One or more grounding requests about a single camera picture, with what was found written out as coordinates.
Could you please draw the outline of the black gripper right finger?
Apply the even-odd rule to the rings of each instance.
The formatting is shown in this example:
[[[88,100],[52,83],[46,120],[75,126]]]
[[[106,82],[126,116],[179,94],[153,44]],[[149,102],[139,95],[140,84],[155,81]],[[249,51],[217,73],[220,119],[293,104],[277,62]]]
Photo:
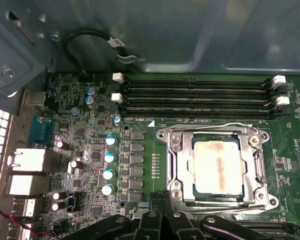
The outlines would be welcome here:
[[[169,191],[162,194],[163,220],[175,240],[299,240],[300,227],[292,223],[230,221],[217,215],[199,220],[177,210]]]

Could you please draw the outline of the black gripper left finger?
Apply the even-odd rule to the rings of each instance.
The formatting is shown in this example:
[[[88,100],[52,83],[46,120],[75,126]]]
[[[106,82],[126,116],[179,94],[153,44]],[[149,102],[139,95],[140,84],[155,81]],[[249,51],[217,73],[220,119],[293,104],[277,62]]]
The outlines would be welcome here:
[[[64,240],[158,240],[161,236],[163,215],[158,206],[162,204],[163,192],[152,192],[149,197],[150,209],[140,218],[129,219],[113,215],[82,228]]]

